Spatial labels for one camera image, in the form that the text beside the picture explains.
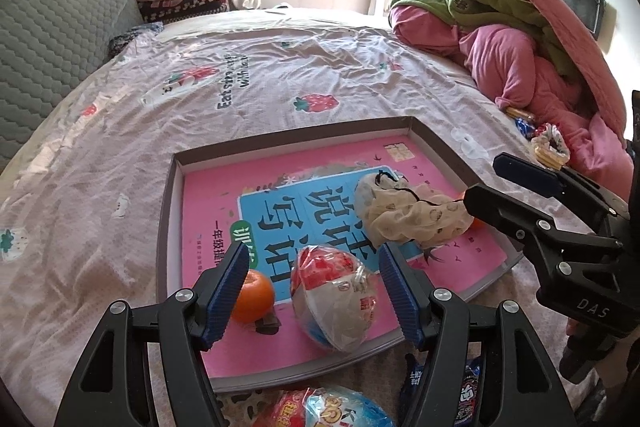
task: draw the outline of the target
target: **bed sheet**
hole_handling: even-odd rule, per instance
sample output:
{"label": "bed sheet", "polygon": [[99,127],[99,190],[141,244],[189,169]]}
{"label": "bed sheet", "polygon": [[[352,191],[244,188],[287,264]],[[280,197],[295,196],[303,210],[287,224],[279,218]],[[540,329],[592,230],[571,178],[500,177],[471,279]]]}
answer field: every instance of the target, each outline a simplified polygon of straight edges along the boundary
{"label": "bed sheet", "polygon": [[[296,99],[310,94],[335,102],[296,110]],[[156,236],[173,153],[386,116],[419,118],[487,184],[552,214],[561,228],[584,231],[557,201],[493,174],[498,153],[528,154],[513,122],[465,70],[405,46],[382,20],[287,9],[168,25],[75,89],[0,176],[0,229],[12,238],[0,249],[0,376],[34,425],[52,425],[108,304],[156,301]],[[557,364],[566,320],[537,304],[537,288],[523,261],[477,302],[516,299]],[[395,416],[407,350],[397,346],[314,383],[362,391]],[[158,350],[150,357],[159,420],[172,425]],[[564,383],[573,404],[594,378]]]}

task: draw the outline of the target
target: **green blanket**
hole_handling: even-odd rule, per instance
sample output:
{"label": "green blanket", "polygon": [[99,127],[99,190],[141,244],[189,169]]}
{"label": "green blanket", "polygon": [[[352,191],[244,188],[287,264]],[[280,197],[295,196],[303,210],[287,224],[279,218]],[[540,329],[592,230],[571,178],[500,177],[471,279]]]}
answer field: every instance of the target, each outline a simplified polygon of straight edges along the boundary
{"label": "green blanket", "polygon": [[423,8],[451,26],[473,29],[504,24],[522,30],[536,39],[538,52],[553,62],[559,74],[581,76],[552,27],[529,0],[392,0],[391,7],[395,6]]}

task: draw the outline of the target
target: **orange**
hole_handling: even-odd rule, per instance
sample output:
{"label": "orange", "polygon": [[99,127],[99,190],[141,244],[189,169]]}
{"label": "orange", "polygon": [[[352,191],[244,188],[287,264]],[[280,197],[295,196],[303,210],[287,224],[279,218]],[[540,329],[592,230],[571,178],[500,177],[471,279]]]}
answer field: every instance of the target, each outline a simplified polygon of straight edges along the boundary
{"label": "orange", "polygon": [[255,322],[269,312],[275,299],[276,292],[269,278],[258,270],[249,270],[231,318],[244,324]]}
{"label": "orange", "polygon": [[[459,195],[458,199],[463,200],[464,198],[465,198],[465,193],[462,192],[462,194]],[[471,223],[471,226],[467,230],[477,230],[477,229],[480,229],[482,226],[484,226],[484,221],[482,221],[481,219],[478,219],[477,217],[474,217],[474,220]]]}

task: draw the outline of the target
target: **wrinkled pink fabric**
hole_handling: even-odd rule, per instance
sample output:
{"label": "wrinkled pink fabric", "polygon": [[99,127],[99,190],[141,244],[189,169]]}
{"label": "wrinkled pink fabric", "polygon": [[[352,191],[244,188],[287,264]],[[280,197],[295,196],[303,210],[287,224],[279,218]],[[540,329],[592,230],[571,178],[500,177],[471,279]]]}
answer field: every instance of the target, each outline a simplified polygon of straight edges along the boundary
{"label": "wrinkled pink fabric", "polygon": [[493,24],[461,35],[456,46],[456,29],[422,8],[396,7],[390,16],[403,42],[458,63],[462,56],[478,89],[501,109],[524,108],[539,122],[557,125],[571,151],[570,166],[628,199],[631,158],[600,113],[591,121],[578,114],[581,85],[565,82],[551,62],[537,56],[533,38]]}
{"label": "wrinkled pink fabric", "polygon": [[562,0],[530,0],[551,24],[564,50],[587,81],[603,121],[622,140],[625,100],[602,52],[586,26]]}

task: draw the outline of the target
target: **gray quilted fabric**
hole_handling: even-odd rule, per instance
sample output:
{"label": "gray quilted fabric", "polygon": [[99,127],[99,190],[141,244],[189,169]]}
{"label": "gray quilted fabric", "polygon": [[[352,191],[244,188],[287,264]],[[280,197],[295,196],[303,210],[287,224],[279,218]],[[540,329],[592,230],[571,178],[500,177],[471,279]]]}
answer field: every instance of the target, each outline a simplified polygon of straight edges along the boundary
{"label": "gray quilted fabric", "polygon": [[0,0],[0,172],[53,108],[142,23],[136,0]]}

